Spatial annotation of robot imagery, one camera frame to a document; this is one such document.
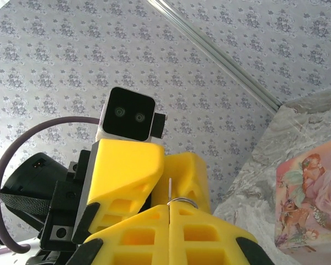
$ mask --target wallpaper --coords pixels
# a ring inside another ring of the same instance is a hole
[[[208,164],[212,209],[271,121],[271,112],[146,1],[11,0],[0,10],[0,157],[33,125],[57,116],[100,117],[113,86],[148,94],[168,116],[156,142]],[[29,140],[6,177],[46,152],[68,165],[97,127],[68,124]],[[4,209],[17,240],[35,232]]]
[[[331,89],[331,0],[169,0],[281,102]]]

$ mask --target yellow robot part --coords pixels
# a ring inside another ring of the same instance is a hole
[[[257,243],[249,232],[187,203],[170,203],[169,265],[250,265],[239,237]]]
[[[92,265],[168,265],[168,238],[169,207],[158,205],[89,236],[84,245],[103,241]]]
[[[186,197],[200,210],[211,213],[206,163],[201,157],[190,152],[166,156],[163,175],[152,192],[152,206],[167,204],[170,178],[173,199]]]
[[[101,139],[87,205],[100,207],[88,231],[93,234],[136,215],[164,168],[164,149],[147,142]]]

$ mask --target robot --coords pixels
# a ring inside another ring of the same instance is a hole
[[[38,153],[10,176],[0,197],[39,235],[20,246],[0,235],[0,262],[273,264],[252,234],[211,215],[205,161],[165,155],[152,143],[166,120],[155,106],[151,97],[113,88],[101,118],[86,120],[98,123],[96,143],[77,163],[66,169]]]

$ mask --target decorated box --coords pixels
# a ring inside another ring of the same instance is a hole
[[[331,265],[331,141],[277,168],[275,243],[301,264]]]

